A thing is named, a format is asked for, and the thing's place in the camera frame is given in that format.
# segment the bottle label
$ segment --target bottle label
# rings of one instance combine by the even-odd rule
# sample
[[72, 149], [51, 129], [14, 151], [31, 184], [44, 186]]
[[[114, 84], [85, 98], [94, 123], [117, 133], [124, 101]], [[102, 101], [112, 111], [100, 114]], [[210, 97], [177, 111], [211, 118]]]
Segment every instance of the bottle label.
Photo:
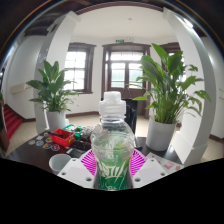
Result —
[[99, 186], [102, 190], [127, 189], [126, 176], [130, 158], [116, 162], [100, 159], [97, 162]]

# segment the ceiling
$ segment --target ceiling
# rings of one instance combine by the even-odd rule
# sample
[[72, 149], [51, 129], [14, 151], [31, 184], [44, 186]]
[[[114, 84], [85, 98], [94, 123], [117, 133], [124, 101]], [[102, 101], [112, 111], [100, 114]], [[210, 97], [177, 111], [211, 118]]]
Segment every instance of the ceiling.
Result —
[[[101, 8], [105, 3], [114, 7]], [[122, 4], [134, 4], [136, 6], [144, 4], [147, 8], [120, 6]], [[153, 38], [164, 35], [173, 36], [171, 27], [162, 18], [163, 7], [166, 6], [164, 1], [158, 0], [140, 0], [138, 2], [109, 2], [105, 0], [62, 1], [33, 21], [25, 30], [25, 36], [47, 35], [47, 28], [58, 17], [69, 11], [75, 12], [82, 19], [74, 31], [74, 34], [79, 36], [88, 35], [96, 38], [99, 36], [108, 38], [120, 35]], [[204, 33], [196, 24], [194, 24], [194, 27], [199, 36], [204, 36]]]
[[89, 38], [175, 38], [173, 29], [157, 10], [114, 6], [80, 15], [73, 36]]

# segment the potted plant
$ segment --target potted plant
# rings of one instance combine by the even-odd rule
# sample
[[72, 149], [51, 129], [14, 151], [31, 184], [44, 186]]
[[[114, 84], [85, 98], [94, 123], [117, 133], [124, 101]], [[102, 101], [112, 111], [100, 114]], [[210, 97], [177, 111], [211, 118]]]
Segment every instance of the potted plant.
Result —
[[38, 97], [29, 101], [43, 104], [42, 108], [47, 110], [49, 128], [53, 131], [65, 127], [65, 111], [71, 111], [67, 104], [74, 103], [69, 96], [79, 94], [76, 91], [64, 90], [64, 86], [71, 81], [64, 81], [65, 70], [59, 72], [58, 61], [55, 61], [53, 66], [44, 61], [44, 70], [38, 69], [43, 82], [38, 80], [27, 82], [28, 85], [38, 90]]
[[[186, 93], [186, 90], [191, 85], [204, 80], [192, 75], [192, 72], [198, 71], [197, 67], [193, 65], [184, 66], [182, 51], [169, 56], [162, 47], [156, 44], [152, 44], [152, 46], [165, 65], [166, 71], [160, 64], [153, 61], [150, 56], [142, 56], [141, 68], [143, 69], [143, 76], [137, 77], [136, 81], [151, 82], [153, 88], [150, 91], [145, 89], [145, 94], [134, 98], [134, 100], [149, 101], [147, 96], [152, 97], [153, 102], [145, 108], [152, 108], [154, 113], [149, 119], [146, 145], [153, 150], [163, 151], [170, 144], [180, 115], [187, 113], [194, 116], [188, 112], [194, 110], [201, 116], [202, 103], [199, 98], [209, 101], [211, 99], [204, 90], [194, 91], [190, 95]], [[191, 71], [191, 75], [185, 81], [181, 81], [187, 68], [189, 68], [188, 71]]]

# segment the small cup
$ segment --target small cup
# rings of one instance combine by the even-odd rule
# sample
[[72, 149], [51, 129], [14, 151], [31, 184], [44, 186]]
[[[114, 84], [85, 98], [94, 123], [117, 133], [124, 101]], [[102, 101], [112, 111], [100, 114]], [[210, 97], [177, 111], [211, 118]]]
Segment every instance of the small cup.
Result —
[[71, 157], [67, 154], [56, 154], [49, 160], [49, 166], [55, 175], [58, 175], [63, 167], [68, 163]]

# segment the bottle cap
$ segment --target bottle cap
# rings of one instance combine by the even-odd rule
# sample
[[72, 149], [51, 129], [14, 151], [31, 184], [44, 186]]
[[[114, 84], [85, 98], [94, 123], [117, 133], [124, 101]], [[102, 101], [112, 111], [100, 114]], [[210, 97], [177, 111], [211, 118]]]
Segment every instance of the bottle cap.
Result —
[[126, 114], [126, 102], [121, 100], [121, 93], [109, 91], [104, 93], [104, 100], [99, 102], [99, 113], [102, 117], [119, 116]]

